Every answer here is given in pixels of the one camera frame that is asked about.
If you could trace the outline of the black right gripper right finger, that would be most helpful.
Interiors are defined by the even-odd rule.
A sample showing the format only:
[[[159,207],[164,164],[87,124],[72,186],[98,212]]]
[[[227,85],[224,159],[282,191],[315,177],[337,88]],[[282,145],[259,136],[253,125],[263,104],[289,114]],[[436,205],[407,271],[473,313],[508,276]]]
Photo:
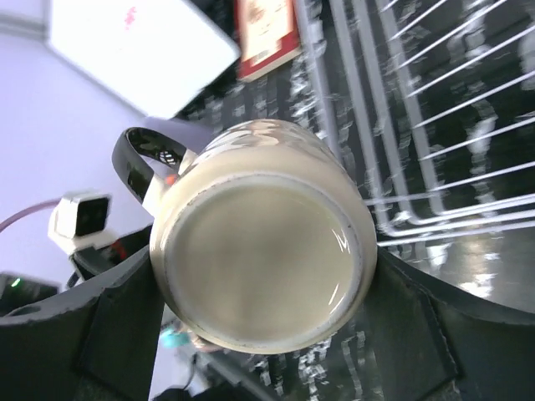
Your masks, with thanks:
[[[532,400],[534,316],[379,250],[365,299],[387,400]]]

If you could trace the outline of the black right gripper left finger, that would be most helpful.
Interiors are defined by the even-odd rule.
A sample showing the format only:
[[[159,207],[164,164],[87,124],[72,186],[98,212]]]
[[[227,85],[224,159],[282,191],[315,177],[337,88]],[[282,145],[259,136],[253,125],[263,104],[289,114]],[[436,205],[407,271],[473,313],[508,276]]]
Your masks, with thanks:
[[[163,299],[143,248],[1,319],[3,400],[147,400]]]

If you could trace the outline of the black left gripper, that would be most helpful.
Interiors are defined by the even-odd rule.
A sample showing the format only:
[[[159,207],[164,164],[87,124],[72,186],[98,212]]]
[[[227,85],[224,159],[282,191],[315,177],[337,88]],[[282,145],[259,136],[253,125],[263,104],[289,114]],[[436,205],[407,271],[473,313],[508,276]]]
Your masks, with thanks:
[[[97,248],[89,246],[76,251],[69,261],[74,268],[65,290],[74,287],[78,281],[87,281],[117,266],[138,250],[146,246],[150,239],[150,226],[122,236],[109,245]],[[1,316],[29,304],[40,302],[62,291],[62,285],[45,282],[37,278],[1,273]]]

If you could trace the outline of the cream ribbed cup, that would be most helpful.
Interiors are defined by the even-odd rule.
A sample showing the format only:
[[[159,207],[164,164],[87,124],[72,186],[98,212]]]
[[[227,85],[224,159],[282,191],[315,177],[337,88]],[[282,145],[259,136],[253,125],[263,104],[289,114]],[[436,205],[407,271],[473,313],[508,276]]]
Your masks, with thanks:
[[[150,261],[165,302],[198,337],[289,353],[338,331],[362,304],[375,224],[344,167],[303,127],[255,119],[197,153],[131,127],[112,163],[153,216]]]

